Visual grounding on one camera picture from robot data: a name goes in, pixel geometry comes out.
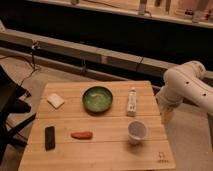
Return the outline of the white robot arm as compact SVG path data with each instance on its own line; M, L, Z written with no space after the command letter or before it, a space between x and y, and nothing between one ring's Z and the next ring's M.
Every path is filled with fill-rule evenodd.
M213 87L202 81L206 69L199 61L189 61L169 68L163 75L164 85L156 94L162 123L168 123L173 110L186 98L203 108L213 118Z

